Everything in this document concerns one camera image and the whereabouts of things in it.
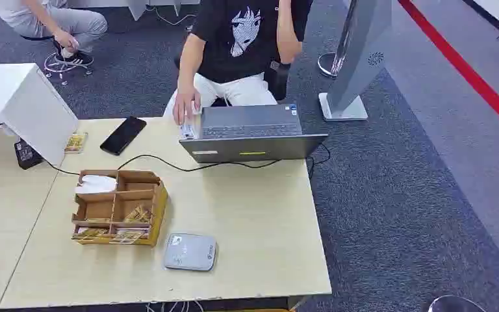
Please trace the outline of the person's right hand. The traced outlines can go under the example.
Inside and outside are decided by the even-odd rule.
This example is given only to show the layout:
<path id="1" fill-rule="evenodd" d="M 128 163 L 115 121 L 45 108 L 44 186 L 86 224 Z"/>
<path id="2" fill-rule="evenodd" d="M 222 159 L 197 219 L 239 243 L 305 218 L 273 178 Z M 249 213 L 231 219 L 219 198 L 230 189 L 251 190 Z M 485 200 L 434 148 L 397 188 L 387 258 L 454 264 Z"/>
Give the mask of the person's right hand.
<path id="1" fill-rule="evenodd" d="M 173 118 L 177 125 L 184 125 L 194 116 L 194 109 L 200 108 L 201 95 L 192 85 L 179 86 L 173 106 Z"/>

